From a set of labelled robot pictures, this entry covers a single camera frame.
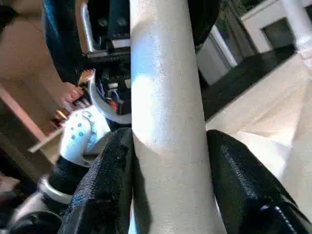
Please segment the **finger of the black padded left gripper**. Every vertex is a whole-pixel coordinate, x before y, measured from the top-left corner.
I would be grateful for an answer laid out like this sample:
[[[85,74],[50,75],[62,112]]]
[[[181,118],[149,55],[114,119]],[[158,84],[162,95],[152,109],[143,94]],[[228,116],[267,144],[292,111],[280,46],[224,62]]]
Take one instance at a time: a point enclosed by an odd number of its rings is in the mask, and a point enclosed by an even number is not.
[[[219,0],[189,0],[189,12],[195,46],[203,44],[220,9]]]

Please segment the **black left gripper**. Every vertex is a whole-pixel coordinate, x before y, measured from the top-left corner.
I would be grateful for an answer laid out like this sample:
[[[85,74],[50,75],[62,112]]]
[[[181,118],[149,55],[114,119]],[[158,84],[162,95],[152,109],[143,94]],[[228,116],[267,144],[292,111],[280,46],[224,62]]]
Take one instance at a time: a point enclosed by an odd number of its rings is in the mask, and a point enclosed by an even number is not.
[[[75,7],[74,0],[42,1],[45,40],[61,81],[77,85],[82,68],[130,73],[130,2],[89,0],[81,5],[89,50],[84,56]]]

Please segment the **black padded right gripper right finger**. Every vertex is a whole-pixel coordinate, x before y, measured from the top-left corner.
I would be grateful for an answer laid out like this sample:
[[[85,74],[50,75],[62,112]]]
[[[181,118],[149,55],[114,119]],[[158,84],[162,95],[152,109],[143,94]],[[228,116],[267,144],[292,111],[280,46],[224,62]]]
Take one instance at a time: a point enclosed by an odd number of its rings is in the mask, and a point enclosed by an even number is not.
[[[248,147],[207,131],[214,195],[229,234],[310,234],[312,223]]]

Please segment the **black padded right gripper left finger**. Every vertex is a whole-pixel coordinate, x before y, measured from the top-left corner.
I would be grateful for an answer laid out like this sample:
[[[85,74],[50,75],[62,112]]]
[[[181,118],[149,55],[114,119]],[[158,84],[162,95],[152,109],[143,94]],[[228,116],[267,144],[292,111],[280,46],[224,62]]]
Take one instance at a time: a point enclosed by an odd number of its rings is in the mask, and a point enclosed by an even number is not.
[[[112,133],[78,184],[58,233],[128,233],[133,156],[131,128],[120,128]]]

